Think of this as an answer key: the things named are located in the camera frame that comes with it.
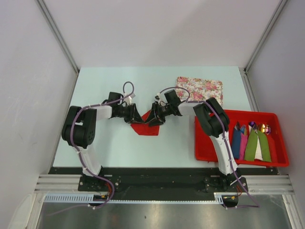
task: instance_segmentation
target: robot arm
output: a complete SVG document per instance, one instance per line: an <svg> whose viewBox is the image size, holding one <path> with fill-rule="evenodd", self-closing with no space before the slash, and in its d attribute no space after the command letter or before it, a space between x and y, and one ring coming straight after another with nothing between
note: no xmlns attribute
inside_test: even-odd
<svg viewBox="0 0 305 229"><path fill-rule="evenodd" d="M119 100L123 95L120 93L110 92L109 97L103 103L109 103ZM72 146L70 134L71 126L76 114L81 110L81 107L71 106L69 108L61 136L63 140L67 141ZM114 117L121 117L126 123L144 123L140 114L137 111L136 104L132 103L131 96L128 96L122 103L112 103L110 105L99 106L97 108L89 108L84 110L77 119L74 131L73 141L75 145L81 150L82 158L87 168L95 175L101 171L101 164L96 156L94 147L91 145L95 137L96 121L101 119L109 119ZM83 168L83 173L92 177L86 168Z"/></svg>
<svg viewBox="0 0 305 229"><path fill-rule="evenodd" d="M223 129L219 120L215 115L210 115L212 111L209 106L203 103L187 103L186 101L181 102L175 90L171 90L165 93L164 96L167 100L167 103L161 101L159 96L156 96L157 101L152 104L152 110L146 120L146 123L149 123L150 126L162 125L165 123L165 117L168 115L196 116L201 125L201 128L213 142L218 158L220 172L225 176L230 176L233 173L233 170L236 171L237 164L233 158L231 147L229 147L230 152L228 152L225 144L225 141L230 144L228 132L228 125L230 120L217 100L215 98L209 98L206 102L220 117L225 128L225 139L223 138Z"/></svg>

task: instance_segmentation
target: fork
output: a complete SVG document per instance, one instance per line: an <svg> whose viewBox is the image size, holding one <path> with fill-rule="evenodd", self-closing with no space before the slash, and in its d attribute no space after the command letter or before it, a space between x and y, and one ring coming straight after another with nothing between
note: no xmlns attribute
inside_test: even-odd
<svg viewBox="0 0 305 229"><path fill-rule="evenodd" d="M240 128L240 131L244 134L245 129L246 129L246 125L242 125L242 128Z"/></svg>
<svg viewBox="0 0 305 229"><path fill-rule="evenodd" d="M258 125L257 124L255 124L254 126L253 126L253 128L252 128L256 133L257 133L257 131L258 131Z"/></svg>

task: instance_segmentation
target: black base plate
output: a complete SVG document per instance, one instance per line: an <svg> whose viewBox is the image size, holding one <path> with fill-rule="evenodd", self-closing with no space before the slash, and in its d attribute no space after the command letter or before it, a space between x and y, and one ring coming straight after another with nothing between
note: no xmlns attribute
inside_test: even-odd
<svg viewBox="0 0 305 229"><path fill-rule="evenodd" d="M107 190L107 188L105 181L82 173L77 190L80 192L101 192Z"/></svg>
<svg viewBox="0 0 305 229"><path fill-rule="evenodd" d="M221 183L220 177L205 177L204 183L205 183L205 191L206 192L237 192L237 186L241 190L243 190L243 187L238 182L235 182L231 186L223 186ZM241 177L240 181L242 182L243 186L248 190L248 184L246 181L246 178Z"/></svg>

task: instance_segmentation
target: spoon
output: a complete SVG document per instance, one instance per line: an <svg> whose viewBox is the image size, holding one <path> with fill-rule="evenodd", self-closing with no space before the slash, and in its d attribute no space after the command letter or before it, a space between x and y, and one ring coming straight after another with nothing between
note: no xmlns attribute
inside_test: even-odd
<svg viewBox="0 0 305 229"><path fill-rule="evenodd" d="M250 126L250 127L255 126L255 124L256 124L255 121L250 121L250 122L249 122L249 126Z"/></svg>
<svg viewBox="0 0 305 229"><path fill-rule="evenodd" d="M271 133L271 127L267 124L260 124L258 129L267 135Z"/></svg>

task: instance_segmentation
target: metal floor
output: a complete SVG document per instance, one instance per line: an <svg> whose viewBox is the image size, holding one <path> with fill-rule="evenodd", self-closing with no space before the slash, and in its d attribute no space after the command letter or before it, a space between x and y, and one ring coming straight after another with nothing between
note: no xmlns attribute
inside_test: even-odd
<svg viewBox="0 0 305 229"><path fill-rule="evenodd" d="M256 196L261 208L202 204L106 204L99 210L44 203L38 229L290 229L282 196ZM252 204L241 196L239 204Z"/></svg>

